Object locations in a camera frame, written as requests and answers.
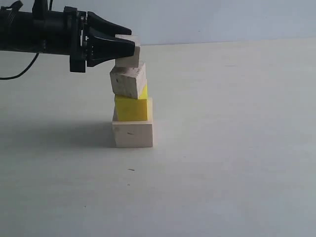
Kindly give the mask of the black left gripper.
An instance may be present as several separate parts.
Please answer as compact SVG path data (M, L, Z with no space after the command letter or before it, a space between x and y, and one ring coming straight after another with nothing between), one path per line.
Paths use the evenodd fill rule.
M109 22L91 11L79 11L66 6L64 25L70 34L70 71L85 73L87 67L126 56L134 43L116 36L130 36L132 31Z

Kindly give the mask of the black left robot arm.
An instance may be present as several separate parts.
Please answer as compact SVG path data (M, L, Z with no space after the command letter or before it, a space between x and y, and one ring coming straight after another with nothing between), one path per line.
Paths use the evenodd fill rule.
M2 51L68 55L70 72L74 73L135 53L135 42L117 38L132 31L94 12L69 6L53 11L52 1L47 0L36 0L31 12L21 11L22 6L17 0L0 8Z

